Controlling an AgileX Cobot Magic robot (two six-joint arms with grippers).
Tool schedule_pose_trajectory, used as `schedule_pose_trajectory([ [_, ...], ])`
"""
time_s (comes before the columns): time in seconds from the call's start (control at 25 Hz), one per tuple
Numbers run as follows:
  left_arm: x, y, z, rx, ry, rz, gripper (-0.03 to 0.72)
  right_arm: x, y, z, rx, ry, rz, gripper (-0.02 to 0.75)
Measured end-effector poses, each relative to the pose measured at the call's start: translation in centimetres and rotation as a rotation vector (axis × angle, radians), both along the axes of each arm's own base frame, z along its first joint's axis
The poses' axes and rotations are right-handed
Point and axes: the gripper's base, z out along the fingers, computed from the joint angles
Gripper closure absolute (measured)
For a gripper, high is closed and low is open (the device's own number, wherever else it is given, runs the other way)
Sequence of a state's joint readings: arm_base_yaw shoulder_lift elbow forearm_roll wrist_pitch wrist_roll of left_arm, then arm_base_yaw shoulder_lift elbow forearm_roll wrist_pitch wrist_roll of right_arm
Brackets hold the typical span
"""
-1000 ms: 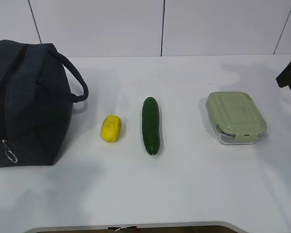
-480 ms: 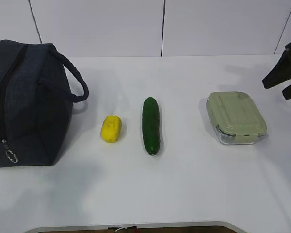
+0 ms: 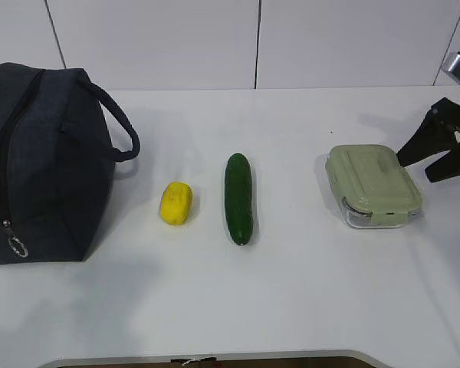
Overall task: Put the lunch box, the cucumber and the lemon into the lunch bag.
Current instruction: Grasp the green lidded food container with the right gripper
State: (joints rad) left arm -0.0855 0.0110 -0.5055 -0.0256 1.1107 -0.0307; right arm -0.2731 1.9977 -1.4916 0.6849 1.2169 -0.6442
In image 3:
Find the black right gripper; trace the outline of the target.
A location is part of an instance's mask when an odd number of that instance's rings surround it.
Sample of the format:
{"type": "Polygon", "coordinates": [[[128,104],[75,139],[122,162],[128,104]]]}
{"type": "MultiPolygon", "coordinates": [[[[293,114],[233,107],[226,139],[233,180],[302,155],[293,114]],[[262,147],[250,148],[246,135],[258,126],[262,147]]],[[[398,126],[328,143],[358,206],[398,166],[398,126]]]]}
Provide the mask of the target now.
{"type": "MultiPolygon", "coordinates": [[[[432,105],[421,125],[408,142],[397,152],[401,166],[410,166],[436,153],[447,150],[447,131],[460,133],[460,105],[443,97],[432,105]]],[[[460,176],[460,142],[456,148],[425,169],[430,182],[460,176]]]]}

